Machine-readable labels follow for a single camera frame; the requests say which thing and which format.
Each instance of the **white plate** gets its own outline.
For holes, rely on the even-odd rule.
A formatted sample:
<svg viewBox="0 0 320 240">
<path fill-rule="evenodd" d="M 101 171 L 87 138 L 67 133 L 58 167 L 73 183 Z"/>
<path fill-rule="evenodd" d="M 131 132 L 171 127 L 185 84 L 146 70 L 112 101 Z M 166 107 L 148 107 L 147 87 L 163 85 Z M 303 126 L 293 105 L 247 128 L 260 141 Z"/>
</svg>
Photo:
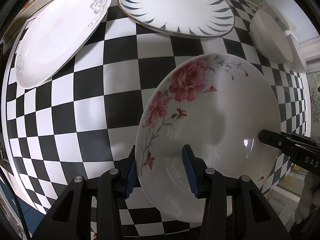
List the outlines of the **white plate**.
<svg viewBox="0 0 320 240">
<path fill-rule="evenodd" d="M 28 28 L 17 51 L 17 83 L 25 89 L 54 75 L 86 43 L 111 0 L 54 0 Z"/>
<path fill-rule="evenodd" d="M 235 23 L 225 0 L 118 0 L 118 5 L 137 23 L 177 36 L 219 37 Z"/>
<path fill-rule="evenodd" d="M 247 174 L 262 187 L 278 152 L 259 142 L 262 129 L 280 133 L 280 114 L 253 65 L 228 54 L 188 60 L 160 83 L 143 112 L 135 147 L 141 187 L 166 215 L 201 222 L 204 199 L 191 193 L 182 147 L 190 144 L 224 176 Z"/>
</svg>

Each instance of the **wall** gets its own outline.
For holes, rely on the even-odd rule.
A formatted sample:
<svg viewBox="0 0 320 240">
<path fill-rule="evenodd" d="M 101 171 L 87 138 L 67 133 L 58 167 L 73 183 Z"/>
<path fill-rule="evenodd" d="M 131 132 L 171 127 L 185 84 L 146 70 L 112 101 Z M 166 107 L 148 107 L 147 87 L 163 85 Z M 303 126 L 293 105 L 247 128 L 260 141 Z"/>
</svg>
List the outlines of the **wall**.
<svg viewBox="0 0 320 240">
<path fill-rule="evenodd" d="M 293 33 L 299 43 L 319 36 L 309 18 L 294 0 L 270 1 L 294 25 L 296 30 Z"/>
</svg>

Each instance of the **checkerboard pattern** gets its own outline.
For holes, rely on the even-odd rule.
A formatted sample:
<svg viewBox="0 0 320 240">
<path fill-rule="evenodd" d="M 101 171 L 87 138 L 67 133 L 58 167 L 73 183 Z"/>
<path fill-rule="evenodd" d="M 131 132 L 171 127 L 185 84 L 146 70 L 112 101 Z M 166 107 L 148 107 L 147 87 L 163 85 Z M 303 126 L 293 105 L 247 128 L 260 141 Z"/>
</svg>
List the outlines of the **checkerboard pattern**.
<svg viewBox="0 0 320 240">
<path fill-rule="evenodd" d="M 229 53 L 252 63 L 276 95 L 281 130 L 305 133 L 299 73 L 269 62 L 255 49 L 249 34 L 254 5 L 226 1 L 234 12 L 235 28 L 224 37 L 197 40 L 144 28 L 112 0 L 107 16 L 80 51 L 45 84 L 30 90 L 17 85 L 14 55 L 4 81 L 2 120 L 10 142 L 6 148 L 40 212 L 48 211 L 75 176 L 90 179 L 118 167 L 135 143 L 143 109 L 155 88 L 176 66 L 204 53 Z M 280 152 L 262 191 L 268 192 L 290 167 Z M 95 198 L 92 206 L 91 226 L 96 231 Z M 119 201 L 119 208 L 125 236 L 172 234 L 200 226 L 166 217 L 148 201 L 138 181 L 130 198 Z"/>
</svg>

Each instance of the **black cable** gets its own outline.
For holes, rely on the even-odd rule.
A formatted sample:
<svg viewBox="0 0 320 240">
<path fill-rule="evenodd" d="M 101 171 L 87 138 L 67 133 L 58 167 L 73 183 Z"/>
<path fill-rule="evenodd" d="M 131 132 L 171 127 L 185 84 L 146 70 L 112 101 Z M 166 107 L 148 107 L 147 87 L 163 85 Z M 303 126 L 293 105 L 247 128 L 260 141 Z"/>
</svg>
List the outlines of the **black cable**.
<svg viewBox="0 0 320 240">
<path fill-rule="evenodd" d="M 27 240 L 31 240 L 31 236 L 29 234 L 28 226 L 27 226 L 26 220 L 24 219 L 24 215 L 23 215 L 20 203 L 18 201 L 17 195 L 15 194 L 14 190 L 12 189 L 12 187 L 11 187 L 6 175 L 4 174 L 3 170 L 1 169 L 1 167 L 0 167 L 0 177 L 4 181 L 4 183 L 7 186 L 7 188 L 9 189 L 9 192 L 10 192 L 12 198 L 13 198 L 13 202 L 17 207 L 18 215 L 19 215 L 19 218 L 21 220 L 22 227 L 23 227 L 24 233 L 26 235 L 26 238 L 27 238 Z"/>
</svg>

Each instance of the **metal bolt head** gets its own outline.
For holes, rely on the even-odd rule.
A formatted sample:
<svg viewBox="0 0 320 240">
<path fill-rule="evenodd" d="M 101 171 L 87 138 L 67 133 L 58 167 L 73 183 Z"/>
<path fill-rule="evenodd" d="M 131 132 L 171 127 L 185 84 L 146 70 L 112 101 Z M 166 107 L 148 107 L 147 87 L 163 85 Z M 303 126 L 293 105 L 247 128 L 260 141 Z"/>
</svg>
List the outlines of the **metal bolt head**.
<svg viewBox="0 0 320 240">
<path fill-rule="evenodd" d="M 214 169 L 213 168 L 206 168 L 205 173 L 207 174 L 214 174 Z"/>
<path fill-rule="evenodd" d="M 111 169 L 111 170 L 109 171 L 109 173 L 110 173 L 111 175 L 116 175 L 118 172 L 119 172 L 119 171 L 118 171 L 118 169 L 116 169 L 116 168 L 113 168 L 113 169 Z"/>
<path fill-rule="evenodd" d="M 76 176 L 76 177 L 73 179 L 73 181 L 74 181 L 75 183 L 79 183 L 79 182 L 82 181 L 82 177 L 81 177 L 81 176 Z"/>
<path fill-rule="evenodd" d="M 250 178 L 249 178 L 249 176 L 247 176 L 247 175 L 241 176 L 241 179 L 242 179 L 244 182 L 249 182 L 249 181 L 250 181 Z"/>
</svg>

